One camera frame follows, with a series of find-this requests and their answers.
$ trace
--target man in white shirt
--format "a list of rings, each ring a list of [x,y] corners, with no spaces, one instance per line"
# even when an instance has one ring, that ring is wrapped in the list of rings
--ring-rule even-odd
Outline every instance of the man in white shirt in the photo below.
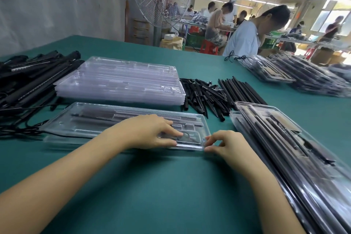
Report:
[[[204,10],[203,16],[209,19],[212,16],[215,9],[216,9],[216,3],[213,1],[209,2],[208,8]]]
[[[237,14],[238,14],[238,6],[235,6],[235,3],[236,3],[237,0],[229,0],[230,3],[233,3],[234,5],[234,9],[231,13],[227,14],[224,16],[224,19],[226,22],[234,22],[234,26],[236,25],[236,22],[237,22]]]
[[[290,10],[286,5],[280,5],[267,10],[257,18],[244,21],[230,37],[223,55],[249,57],[257,54],[265,35],[285,26],[289,17]]]

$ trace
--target gray wall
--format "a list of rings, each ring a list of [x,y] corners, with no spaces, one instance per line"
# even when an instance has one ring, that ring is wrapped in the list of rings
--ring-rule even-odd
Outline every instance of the gray wall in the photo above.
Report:
[[[71,35],[124,41],[124,11],[125,0],[0,0],[0,56]]]

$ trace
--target man in light blue shirt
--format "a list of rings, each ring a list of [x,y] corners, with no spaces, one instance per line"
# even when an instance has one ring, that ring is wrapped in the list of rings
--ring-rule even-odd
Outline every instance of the man in light blue shirt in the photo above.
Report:
[[[230,37],[223,55],[233,57],[257,54],[265,35],[284,27],[290,18],[290,10],[285,5],[276,6],[261,16],[244,21]]]

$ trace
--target green tabletop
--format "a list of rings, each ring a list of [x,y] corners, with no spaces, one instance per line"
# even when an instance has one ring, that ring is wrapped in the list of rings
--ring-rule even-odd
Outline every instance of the green tabletop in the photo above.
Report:
[[[23,54],[33,57],[52,50],[62,54],[78,50],[83,59],[101,56],[173,65],[180,77],[213,83],[234,75],[351,165],[350,99],[303,94],[286,85],[262,83],[239,63],[225,62],[222,56],[90,37],[68,37]],[[59,111],[44,108],[30,123],[50,119]],[[234,129],[229,118],[222,123],[211,113],[207,123],[211,132]],[[0,192],[64,155],[46,150],[42,141],[1,141]],[[261,233],[261,227],[250,186],[222,161],[192,153],[142,153],[120,154],[113,159],[44,233]]]

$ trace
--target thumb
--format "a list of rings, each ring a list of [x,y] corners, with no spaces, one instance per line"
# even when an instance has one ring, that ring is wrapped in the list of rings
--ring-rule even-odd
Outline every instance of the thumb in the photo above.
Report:
[[[157,138],[156,140],[157,147],[175,147],[177,142],[172,139]]]
[[[204,149],[205,152],[211,152],[219,156],[222,156],[223,150],[224,150],[224,147],[220,147],[216,145],[207,146]]]

